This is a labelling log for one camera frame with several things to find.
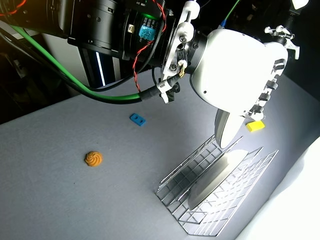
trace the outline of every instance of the green led light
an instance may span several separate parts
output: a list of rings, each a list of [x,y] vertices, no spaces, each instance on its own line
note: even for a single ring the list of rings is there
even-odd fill
[[[148,18],[148,19],[152,19],[152,20],[158,20],[158,18],[156,18],[155,16],[151,16],[149,14],[143,13],[142,16]]]

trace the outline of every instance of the green wire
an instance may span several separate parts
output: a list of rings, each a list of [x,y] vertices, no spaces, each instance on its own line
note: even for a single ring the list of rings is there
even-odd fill
[[[94,95],[96,97],[106,99],[106,100],[115,100],[115,101],[121,101],[121,100],[134,100],[139,99],[140,96],[138,93],[131,94],[131,95],[125,95],[125,96],[105,96],[98,94],[94,91],[91,91],[88,89],[85,85],[83,85],[78,79],[76,79],[70,72],[68,72],[67,69],[64,68],[64,66],[61,65],[60,62],[58,62],[49,52],[47,52],[37,41],[35,41],[31,36],[29,36],[21,27],[18,26],[12,26],[11,27],[19,33],[22,37],[24,37],[28,42],[30,42],[36,49],[38,49],[43,55],[45,55],[58,69],[60,69],[61,72],[63,72],[74,84],[76,84],[79,88],[86,91],[88,94]]]
[[[229,18],[230,14],[235,10],[235,8],[236,8],[236,6],[238,5],[239,2],[240,2],[240,0],[237,0],[237,1],[235,2],[235,4],[233,5],[233,7],[231,8],[230,12],[229,12],[228,15],[225,17],[224,20],[227,20],[227,19]]]

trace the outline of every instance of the wire dish rack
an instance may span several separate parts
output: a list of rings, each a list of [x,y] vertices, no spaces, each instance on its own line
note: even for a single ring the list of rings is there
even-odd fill
[[[278,153],[277,150],[264,158],[256,159],[263,147],[250,152],[235,170],[191,211],[188,206],[191,187],[242,138],[226,150],[221,150],[215,136],[211,136],[160,182],[156,195],[189,235],[218,236]]]

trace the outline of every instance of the swirl-shaped cookie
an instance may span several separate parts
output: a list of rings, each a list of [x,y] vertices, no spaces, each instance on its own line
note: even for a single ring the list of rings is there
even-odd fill
[[[103,158],[102,154],[97,151],[91,151],[85,157],[85,162],[90,167],[99,166],[103,160],[104,160],[104,158]]]

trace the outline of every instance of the gray table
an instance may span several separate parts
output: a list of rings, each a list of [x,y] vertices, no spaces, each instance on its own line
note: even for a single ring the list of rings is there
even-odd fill
[[[139,75],[142,88],[150,72]],[[182,240],[188,236],[154,194],[159,181],[214,131],[216,109],[189,79],[176,101],[109,105],[77,96],[0,126],[0,239]],[[130,81],[110,92],[135,92]],[[139,127],[132,113],[147,123]],[[266,128],[243,127],[237,148],[280,152],[218,240],[234,239],[304,149],[320,134],[320,105],[283,77]],[[101,166],[84,162],[89,151]]]

